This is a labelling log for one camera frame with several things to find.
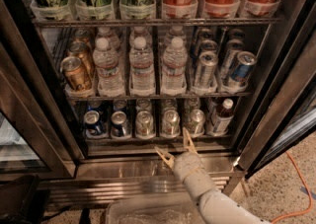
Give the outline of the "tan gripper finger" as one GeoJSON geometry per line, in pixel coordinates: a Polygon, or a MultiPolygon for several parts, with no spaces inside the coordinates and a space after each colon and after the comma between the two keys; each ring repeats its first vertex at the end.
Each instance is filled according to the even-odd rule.
{"type": "Polygon", "coordinates": [[[192,152],[192,153],[198,152],[192,139],[191,139],[191,136],[190,136],[188,130],[185,127],[183,128],[183,145],[184,145],[184,148],[188,152],[192,152]]]}
{"type": "Polygon", "coordinates": [[[175,157],[169,152],[159,148],[158,146],[154,147],[156,153],[160,156],[160,158],[164,161],[164,163],[171,169],[174,169],[175,157]]]}

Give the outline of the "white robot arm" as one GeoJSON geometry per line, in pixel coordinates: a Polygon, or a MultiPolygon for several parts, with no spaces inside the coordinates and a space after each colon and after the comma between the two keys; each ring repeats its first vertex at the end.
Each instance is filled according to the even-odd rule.
{"type": "Polygon", "coordinates": [[[185,127],[183,143],[185,152],[178,157],[158,146],[155,151],[184,185],[206,224],[272,224],[255,216],[216,187],[185,127]]]}

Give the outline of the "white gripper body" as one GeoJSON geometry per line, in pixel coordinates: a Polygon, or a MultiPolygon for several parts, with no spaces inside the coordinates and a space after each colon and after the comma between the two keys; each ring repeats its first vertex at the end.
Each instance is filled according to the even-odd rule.
{"type": "Polygon", "coordinates": [[[175,159],[173,171],[182,183],[187,179],[202,181],[206,176],[201,157],[193,152],[185,152],[178,156],[175,159]]]}

